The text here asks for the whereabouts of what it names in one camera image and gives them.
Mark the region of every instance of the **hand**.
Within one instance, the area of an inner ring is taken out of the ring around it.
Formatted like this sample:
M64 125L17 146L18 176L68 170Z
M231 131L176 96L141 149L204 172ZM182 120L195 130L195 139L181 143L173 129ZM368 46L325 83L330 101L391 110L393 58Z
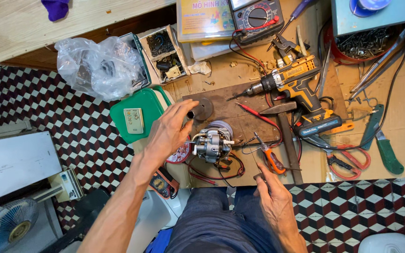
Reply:
M293 212L292 194L263 164L257 164L261 174L254 176L257 182L255 196L261 198L260 204L265 219L277 236L297 236L298 227Z
M198 104L199 101L191 99L172 104L154 121L145 148L149 157L157 158L161 164L184 144L192 130L193 120L189 120L184 127L182 122L188 111Z

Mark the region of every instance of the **electric fan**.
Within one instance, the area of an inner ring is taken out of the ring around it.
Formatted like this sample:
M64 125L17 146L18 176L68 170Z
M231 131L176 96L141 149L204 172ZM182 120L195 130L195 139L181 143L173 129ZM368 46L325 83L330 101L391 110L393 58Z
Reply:
M22 239L37 217L37 201L31 198L15 200L0 207L0 252Z

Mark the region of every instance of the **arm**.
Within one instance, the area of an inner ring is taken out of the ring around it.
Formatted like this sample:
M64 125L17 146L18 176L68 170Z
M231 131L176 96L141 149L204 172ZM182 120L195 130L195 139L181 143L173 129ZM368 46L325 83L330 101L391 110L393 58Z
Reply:
M181 129L182 122L198 104L192 100L173 104L153 123L148 145L135 154L129 172L98 215L78 252L126 252L149 181L157 168L187 140L193 121Z
M261 208L287 253L306 253L306 241L298 232L293 212L292 194L279 181L278 176L270 172L263 164L257 164L261 174L256 175L257 190L255 196L261 198Z

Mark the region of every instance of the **hammer head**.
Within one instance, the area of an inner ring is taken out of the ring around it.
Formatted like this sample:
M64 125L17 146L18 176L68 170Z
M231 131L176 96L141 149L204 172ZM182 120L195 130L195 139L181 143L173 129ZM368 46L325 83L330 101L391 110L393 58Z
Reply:
M286 103L275 105L275 106L265 109L259 113L260 114L278 114L281 112L287 112L287 111L291 111L294 109L296 109L296 102L291 101L291 102L286 102Z

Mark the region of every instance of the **orange screwdriver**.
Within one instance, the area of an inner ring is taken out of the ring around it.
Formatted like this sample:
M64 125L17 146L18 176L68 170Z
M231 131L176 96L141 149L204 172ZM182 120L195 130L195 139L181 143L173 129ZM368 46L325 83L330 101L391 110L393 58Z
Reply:
M257 135L256 132L254 132L254 135L257 137L257 139L260 142L260 149L265 153L266 157L268 158L268 161L270 162L271 166L273 167L274 171L278 174L282 174L285 172L284 165L278 160L276 155L271 151L270 146L265 144L262 139Z

